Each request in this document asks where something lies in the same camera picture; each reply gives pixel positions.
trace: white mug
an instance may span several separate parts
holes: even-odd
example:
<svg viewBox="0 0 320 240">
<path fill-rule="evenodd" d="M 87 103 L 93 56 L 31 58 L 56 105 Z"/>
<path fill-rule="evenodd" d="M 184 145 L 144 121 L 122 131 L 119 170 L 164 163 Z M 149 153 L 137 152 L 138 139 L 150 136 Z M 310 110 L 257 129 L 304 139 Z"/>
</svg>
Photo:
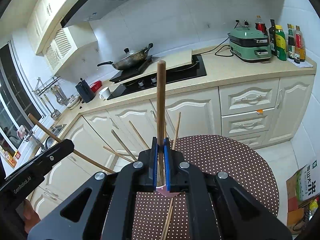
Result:
<svg viewBox="0 0 320 240">
<path fill-rule="evenodd" d="M 109 87 L 105 87 L 99 92 L 100 99 L 108 99 L 108 97 L 111 95 Z"/>
</svg>

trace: black cable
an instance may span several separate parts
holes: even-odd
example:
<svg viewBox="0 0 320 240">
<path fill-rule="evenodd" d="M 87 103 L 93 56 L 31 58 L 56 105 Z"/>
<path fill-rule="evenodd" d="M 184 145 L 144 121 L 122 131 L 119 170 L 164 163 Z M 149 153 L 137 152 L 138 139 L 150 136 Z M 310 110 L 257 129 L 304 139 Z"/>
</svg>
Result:
<svg viewBox="0 0 320 240">
<path fill-rule="evenodd" d="M 218 55 L 217 53 L 223 48 L 223 47 L 230 47 L 230 45 L 223 45 L 216 53 L 215 53 L 215 55 L 216 56 L 219 56 L 219 57 L 233 57 L 233 52 L 230 50 L 230 52 L 231 52 L 231 55 Z"/>
<path fill-rule="evenodd" d="M 237 20 L 236 22 L 237 22 L 237 24 L 236 24 L 236 26 L 234 27 L 234 29 L 238 26 L 238 24 L 239 24 L 240 21 Z M 208 51 L 206 51 L 206 52 L 199 53 L 199 54 L 195 54 L 195 56 L 199 56 L 199 55 L 201 55 L 201 54 L 205 54 L 205 53 L 208 53 L 208 52 L 211 52 L 211 51 L 215 50 L 215 49 L 218 48 L 222 43 L 226 42 L 228 39 L 229 39 L 229 37 L 226 38 L 223 42 L 221 42 L 221 43 L 220 43 L 217 47 L 215 47 L 214 49 L 211 49 L 211 50 L 208 50 Z"/>
</svg>

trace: wok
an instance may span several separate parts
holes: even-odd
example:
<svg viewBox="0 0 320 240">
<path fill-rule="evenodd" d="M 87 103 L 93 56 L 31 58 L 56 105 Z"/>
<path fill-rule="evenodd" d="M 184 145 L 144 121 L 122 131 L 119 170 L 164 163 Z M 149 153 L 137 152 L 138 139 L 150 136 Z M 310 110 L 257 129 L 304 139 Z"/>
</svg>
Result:
<svg viewBox="0 0 320 240">
<path fill-rule="evenodd" d="M 143 62 L 148 56 L 149 50 L 153 47 L 153 43 L 150 43 L 148 47 L 139 50 L 138 52 L 130 52 L 128 48 L 124 50 L 126 57 L 114 63 L 113 61 L 103 62 L 98 64 L 100 67 L 102 65 L 112 65 L 116 70 L 126 70 L 128 68 L 136 66 L 138 63 Z"/>
</svg>

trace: metal screw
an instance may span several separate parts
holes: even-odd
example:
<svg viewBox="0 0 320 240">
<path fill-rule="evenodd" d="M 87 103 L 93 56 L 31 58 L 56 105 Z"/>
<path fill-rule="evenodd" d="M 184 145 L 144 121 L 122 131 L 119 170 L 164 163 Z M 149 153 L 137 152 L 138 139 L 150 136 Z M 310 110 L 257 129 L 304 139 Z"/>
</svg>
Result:
<svg viewBox="0 0 320 240">
<path fill-rule="evenodd" d="M 190 164 L 187 163 L 187 162 L 182 162 L 182 163 L 179 164 L 179 166 L 182 169 L 187 169 L 187 168 L 189 168 Z"/>
<path fill-rule="evenodd" d="M 220 172 L 218 172 L 218 177 L 220 179 L 226 179 L 228 177 L 228 173 L 226 173 L 224 171 L 220 171 Z"/>
<path fill-rule="evenodd" d="M 103 179 L 104 177 L 105 177 L 105 175 L 104 175 L 103 172 L 98 172 L 98 173 L 96 173 L 95 176 L 94 176 L 94 178 L 95 178 L 96 180 L 101 180 L 101 179 Z"/>
<path fill-rule="evenodd" d="M 143 163 L 142 163 L 142 162 L 134 162 L 132 165 L 134 166 L 134 168 L 141 168 L 141 167 L 143 167 Z"/>
</svg>

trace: stove knob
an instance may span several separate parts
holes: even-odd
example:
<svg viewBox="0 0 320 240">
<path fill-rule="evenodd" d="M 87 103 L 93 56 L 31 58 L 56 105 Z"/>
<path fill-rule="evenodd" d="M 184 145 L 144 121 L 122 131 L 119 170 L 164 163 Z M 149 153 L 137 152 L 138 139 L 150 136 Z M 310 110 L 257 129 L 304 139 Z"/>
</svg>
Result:
<svg viewBox="0 0 320 240">
<path fill-rule="evenodd" d="M 144 86 L 143 79 L 139 80 L 138 85 L 139 85 L 139 87 L 143 87 Z"/>
<path fill-rule="evenodd" d="M 154 84 L 157 82 L 157 76 L 151 78 L 151 82 Z"/>
</svg>

